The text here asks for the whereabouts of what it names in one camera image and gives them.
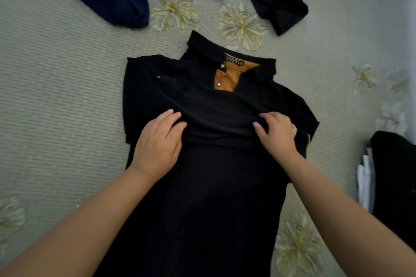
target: polo shirt collar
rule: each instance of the polo shirt collar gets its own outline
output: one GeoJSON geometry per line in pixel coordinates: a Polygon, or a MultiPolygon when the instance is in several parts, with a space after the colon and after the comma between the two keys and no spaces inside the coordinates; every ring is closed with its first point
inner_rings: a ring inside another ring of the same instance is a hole
{"type": "Polygon", "coordinates": [[[192,31],[187,44],[217,63],[223,63],[227,53],[239,59],[259,64],[247,71],[253,72],[259,81],[271,78],[276,74],[276,59],[253,57],[228,50],[204,38],[196,31],[192,31]]]}

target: shirt label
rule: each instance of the shirt label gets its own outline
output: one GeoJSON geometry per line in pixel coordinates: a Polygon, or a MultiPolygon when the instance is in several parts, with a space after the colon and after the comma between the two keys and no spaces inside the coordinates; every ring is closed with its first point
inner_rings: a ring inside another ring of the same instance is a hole
{"type": "Polygon", "coordinates": [[[228,60],[229,62],[232,62],[234,64],[237,64],[239,66],[243,66],[244,65],[244,60],[239,60],[239,59],[236,59],[234,57],[230,57],[228,55],[226,55],[226,60],[228,60]]]}

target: hand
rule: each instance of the hand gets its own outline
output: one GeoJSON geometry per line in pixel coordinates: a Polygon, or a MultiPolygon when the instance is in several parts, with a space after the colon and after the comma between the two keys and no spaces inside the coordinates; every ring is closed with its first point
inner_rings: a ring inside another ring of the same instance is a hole
{"type": "Polygon", "coordinates": [[[181,113],[167,110],[147,123],[137,141],[129,169],[147,175],[154,183],[175,165],[182,148],[182,132],[186,122],[172,125],[181,113]]]}
{"type": "Polygon", "coordinates": [[[277,162],[280,163],[281,160],[292,153],[297,153],[294,144],[297,129],[289,117],[278,112],[263,113],[260,114],[260,117],[266,120],[269,132],[266,133],[258,122],[253,123],[254,129],[264,148],[277,162]]]}

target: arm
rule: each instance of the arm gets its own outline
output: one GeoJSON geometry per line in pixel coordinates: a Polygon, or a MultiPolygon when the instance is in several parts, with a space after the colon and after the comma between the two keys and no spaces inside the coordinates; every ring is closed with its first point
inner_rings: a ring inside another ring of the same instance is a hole
{"type": "Polygon", "coordinates": [[[347,276],[414,276],[416,254],[296,150],[296,127],[280,113],[253,123],[268,152],[290,177],[325,244],[347,276]]]}
{"type": "Polygon", "coordinates": [[[90,277],[127,217],[176,163],[185,122],[166,111],[150,121],[137,142],[131,166],[95,197],[46,233],[0,277],[90,277]]]}

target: forearm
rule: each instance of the forearm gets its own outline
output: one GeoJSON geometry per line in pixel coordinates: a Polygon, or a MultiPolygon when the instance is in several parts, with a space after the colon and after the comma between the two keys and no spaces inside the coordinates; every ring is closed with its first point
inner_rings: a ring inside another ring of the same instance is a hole
{"type": "Polygon", "coordinates": [[[127,217],[153,186],[127,170],[12,261],[0,277],[90,277],[127,217]]]}
{"type": "Polygon", "coordinates": [[[299,154],[279,162],[348,276],[414,276],[416,254],[299,154]]]}

